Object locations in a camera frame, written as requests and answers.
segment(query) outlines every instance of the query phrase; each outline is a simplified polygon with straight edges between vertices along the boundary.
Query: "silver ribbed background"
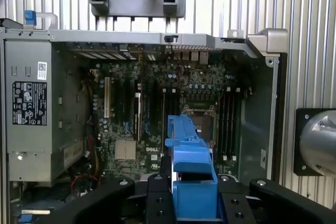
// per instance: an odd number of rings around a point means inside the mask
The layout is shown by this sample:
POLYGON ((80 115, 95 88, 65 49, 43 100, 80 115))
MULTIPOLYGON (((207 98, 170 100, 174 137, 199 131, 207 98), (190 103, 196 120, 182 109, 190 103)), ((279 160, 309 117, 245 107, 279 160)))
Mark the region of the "silver ribbed background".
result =
MULTIPOLYGON (((336 201, 334 179, 302 178, 292 172, 295 109, 336 106, 336 0, 187 0, 184 19, 135 18, 133 21, 130 18, 96 20, 88 0, 0 0, 1 17, 23 23, 25 9, 55 13, 61 29, 168 31, 214 36, 225 36, 229 28, 242 29, 245 34, 265 27, 288 29, 290 61, 281 182, 327 207, 336 201)), ((39 22, 38 26, 48 24, 39 22)))

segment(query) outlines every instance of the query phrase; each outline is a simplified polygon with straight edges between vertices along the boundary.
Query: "blue latch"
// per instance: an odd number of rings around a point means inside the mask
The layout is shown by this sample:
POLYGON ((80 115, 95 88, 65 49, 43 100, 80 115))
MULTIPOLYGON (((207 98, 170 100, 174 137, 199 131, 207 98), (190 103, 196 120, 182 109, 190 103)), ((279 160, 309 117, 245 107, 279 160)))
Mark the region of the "blue latch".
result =
POLYGON ((169 115, 167 128, 165 145, 173 149, 173 171, 182 175, 172 188, 176 216, 216 218, 218 179, 207 144, 187 115, 169 115), (183 174, 196 179, 183 180, 183 174))
POLYGON ((33 10, 25 11, 25 21, 26 25, 36 26, 36 12, 33 10))
POLYGON ((32 221, 33 221, 33 215, 31 214, 20 215, 19 219, 17 220, 17 222, 21 224, 30 224, 32 221))

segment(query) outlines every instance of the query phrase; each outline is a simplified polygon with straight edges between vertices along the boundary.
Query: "green circuit board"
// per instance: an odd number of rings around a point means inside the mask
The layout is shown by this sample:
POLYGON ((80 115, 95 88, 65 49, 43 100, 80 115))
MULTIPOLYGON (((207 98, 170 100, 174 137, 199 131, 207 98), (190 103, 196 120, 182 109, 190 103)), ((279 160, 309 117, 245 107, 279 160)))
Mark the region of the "green circuit board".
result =
POLYGON ((105 174, 139 180, 158 172, 167 116, 188 114, 213 149, 217 172, 237 175, 243 91, 224 60, 93 62, 91 73, 105 174))

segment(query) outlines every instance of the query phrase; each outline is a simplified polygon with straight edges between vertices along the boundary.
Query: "power supply label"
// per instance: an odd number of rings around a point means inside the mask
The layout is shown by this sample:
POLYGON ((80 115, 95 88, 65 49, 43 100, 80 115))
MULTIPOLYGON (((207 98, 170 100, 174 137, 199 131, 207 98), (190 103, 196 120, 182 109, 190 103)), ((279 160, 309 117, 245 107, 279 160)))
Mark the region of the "power supply label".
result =
POLYGON ((47 125, 47 83, 13 83, 13 124, 47 125))

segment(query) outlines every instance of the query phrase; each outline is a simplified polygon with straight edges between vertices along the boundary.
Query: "connector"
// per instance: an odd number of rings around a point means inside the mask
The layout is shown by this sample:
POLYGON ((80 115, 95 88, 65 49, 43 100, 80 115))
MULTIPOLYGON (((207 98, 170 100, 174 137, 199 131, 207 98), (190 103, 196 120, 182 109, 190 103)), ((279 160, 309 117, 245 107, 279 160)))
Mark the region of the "connector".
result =
POLYGON ((109 118, 111 112, 111 77, 104 80, 104 117, 109 118))

